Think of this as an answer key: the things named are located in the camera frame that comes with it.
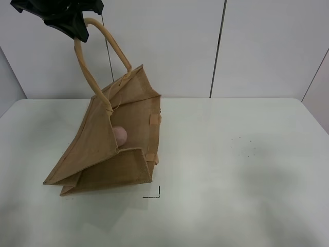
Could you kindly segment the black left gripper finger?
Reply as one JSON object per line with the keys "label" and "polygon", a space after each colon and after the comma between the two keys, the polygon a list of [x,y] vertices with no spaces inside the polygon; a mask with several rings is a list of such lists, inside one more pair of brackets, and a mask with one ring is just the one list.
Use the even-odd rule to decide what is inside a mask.
{"label": "black left gripper finger", "polygon": [[82,12],[64,12],[44,19],[44,24],[55,28],[70,38],[87,42],[89,33]]}

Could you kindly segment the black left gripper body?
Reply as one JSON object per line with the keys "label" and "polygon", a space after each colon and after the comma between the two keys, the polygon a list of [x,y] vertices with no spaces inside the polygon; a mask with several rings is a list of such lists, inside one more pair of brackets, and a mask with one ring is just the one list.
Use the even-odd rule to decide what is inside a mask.
{"label": "black left gripper body", "polygon": [[83,11],[92,11],[100,15],[104,8],[104,4],[101,0],[17,0],[11,1],[10,5],[19,13],[27,11],[46,20],[82,14]]}

